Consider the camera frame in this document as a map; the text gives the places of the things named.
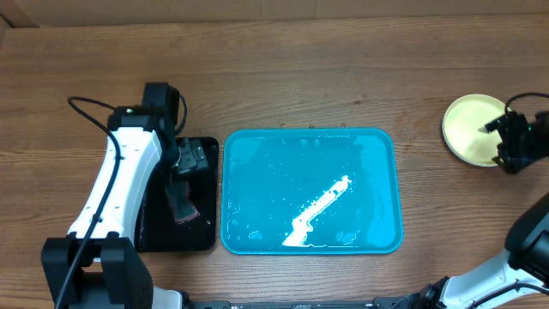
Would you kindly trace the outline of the yellow plate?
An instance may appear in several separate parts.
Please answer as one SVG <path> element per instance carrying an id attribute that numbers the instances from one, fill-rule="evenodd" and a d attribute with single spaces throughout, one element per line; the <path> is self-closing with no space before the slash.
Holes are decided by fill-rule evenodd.
<path id="1" fill-rule="evenodd" d="M 442 120 L 443 139 L 462 161 L 477 167 L 495 167 L 502 142 L 496 131 L 480 131 L 486 124 L 504 115 L 505 104 L 485 94 L 467 94 L 455 100 Z"/>

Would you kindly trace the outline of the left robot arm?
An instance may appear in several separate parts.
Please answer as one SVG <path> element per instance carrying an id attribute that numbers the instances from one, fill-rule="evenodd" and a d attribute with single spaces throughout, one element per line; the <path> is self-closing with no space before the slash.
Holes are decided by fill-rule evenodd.
<path id="1" fill-rule="evenodd" d="M 84 209 L 63 238 L 49 238 L 41 261 L 57 308 L 185 308 L 182 292 L 156 287 L 135 246 L 142 200 L 154 169 L 167 161 L 177 114 L 123 106 L 107 124 L 107 151 Z"/>

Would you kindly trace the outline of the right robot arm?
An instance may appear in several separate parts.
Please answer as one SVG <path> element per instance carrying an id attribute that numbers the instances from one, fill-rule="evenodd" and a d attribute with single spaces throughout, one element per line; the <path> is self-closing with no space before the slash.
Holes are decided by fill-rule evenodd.
<path id="1" fill-rule="evenodd" d="M 506 173 L 516 174 L 548 156 L 548 113 L 529 123 L 506 112 L 486 124 L 502 142 L 493 158 Z M 504 249 L 461 276 L 445 277 L 408 296 L 408 308 L 494 308 L 527 294 L 548 294 L 548 196 L 521 215 L 509 230 Z"/>

